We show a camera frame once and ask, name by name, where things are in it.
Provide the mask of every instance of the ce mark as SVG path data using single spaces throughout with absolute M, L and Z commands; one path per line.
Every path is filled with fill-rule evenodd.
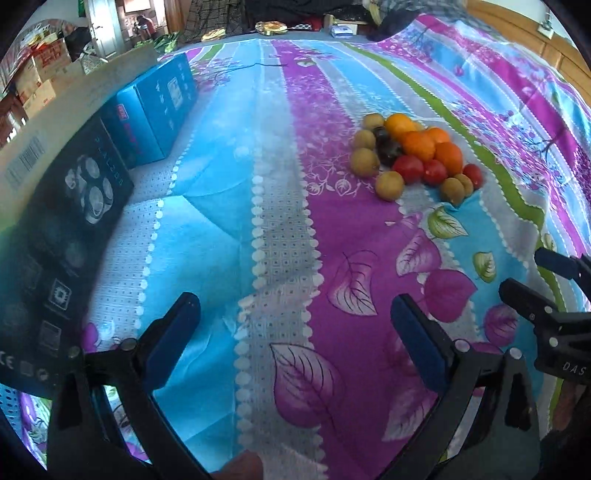
M 14 370 L 14 357 L 12 355 L 7 355 L 6 352 L 0 351 L 0 365 L 3 367 L 8 367 L 10 370 Z

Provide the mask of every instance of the wall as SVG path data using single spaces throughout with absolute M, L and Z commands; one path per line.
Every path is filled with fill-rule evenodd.
M 486 2 L 500 5 L 501 7 L 507 8 L 509 10 L 513 10 L 524 17 L 531 18 L 536 22 L 540 23 L 545 20 L 545 13 L 546 13 L 546 5 L 541 2 L 540 0 L 485 0 Z M 554 29 L 554 34 L 558 34 L 561 37 L 566 38 L 571 44 L 573 44 L 572 39 L 570 38 L 569 34 L 566 32 L 564 27 L 560 24 L 558 19 L 554 16 L 552 12 L 550 12 L 550 20 L 552 22 L 552 28 Z
M 88 20 L 78 17 L 78 0 L 47 0 L 42 6 L 35 10 L 23 28 L 46 20 L 48 18 L 59 18 L 68 20 L 79 27 L 87 27 Z

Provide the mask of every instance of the bed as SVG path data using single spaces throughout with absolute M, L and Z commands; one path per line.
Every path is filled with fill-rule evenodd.
M 504 31 L 496 8 L 468 10 Z M 547 44 L 536 53 L 556 59 Z M 591 115 L 585 81 L 564 81 L 578 78 L 573 52 L 559 52 L 564 78 L 498 36 L 423 14 L 375 44 L 261 38 L 177 53 L 200 97 L 168 159 L 131 172 L 85 350 L 140 335 L 195 292 L 202 322 L 156 399 L 204 466 L 249 449 L 268 479 L 370 480 L 435 401 L 391 326 L 392 298 L 408 293 L 452 338 L 523 352 L 546 434 L 557 382 L 533 368 L 532 327 L 498 286 L 513 277 L 563 310 L 589 306 L 533 261 L 540 246 L 581 255 L 590 242 Z M 348 167 L 371 112 L 445 129 L 485 185 L 459 208 L 420 184 L 380 201 Z M 50 405 L 20 402 L 23 439 L 44 461 Z M 449 455 L 478 403 L 475 392 Z

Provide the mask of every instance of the yellow fruit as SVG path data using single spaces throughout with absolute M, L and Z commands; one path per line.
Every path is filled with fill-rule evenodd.
M 402 134 L 417 131 L 417 126 L 409 117 L 404 115 L 404 113 L 390 115 L 385 121 L 384 126 L 386 127 L 386 130 L 388 130 L 390 137 L 398 142 L 400 142 Z
M 358 177 L 373 177 L 379 171 L 378 156 L 368 148 L 358 148 L 351 154 L 351 171 Z
M 464 193 L 466 194 L 466 198 L 468 198 L 470 195 L 472 195 L 472 193 L 474 193 L 474 184 L 472 183 L 470 178 L 466 177 L 463 173 L 458 173 L 453 177 L 455 179 L 458 179 L 464 187 Z
M 459 207 L 466 197 L 466 192 L 461 181 L 450 178 L 443 180 L 443 183 L 439 187 L 439 195 L 444 202 L 449 202 L 454 207 Z
M 376 127 L 381 127 L 384 124 L 384 117 L 379 113 L 370 113 L 363 117 L 363 128 L 373 130 Z
M 385 171 L 375 181 L 375 193 L 382 200 L 398 200 L 404 190 L 404 180 L 397 171 Z
M 375 148 L 375 135 L 369 130 L 359 130 L 353 137 L 353 148 Z

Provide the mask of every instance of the cherry tomato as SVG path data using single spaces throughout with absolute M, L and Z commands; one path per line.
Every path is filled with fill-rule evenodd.
M 484 183 L 484 177 L 478 165 L 469 163 L 464 167 L 462 173 L 472 181 L 474 184 L 474 190 L 478 190 L 480 187 L 482 187 L 482 184 Z
M 410 185 L 421 180 L 424 167 L 423 162 L 414 155 L 402 155 L 394 162 L 392 170 L 400 173 L 404 179 L 404 183 Z
M 424 164 L 423 182 L 436 187 L 447 178 L 447 170 L 439 160 L 429 160 Z

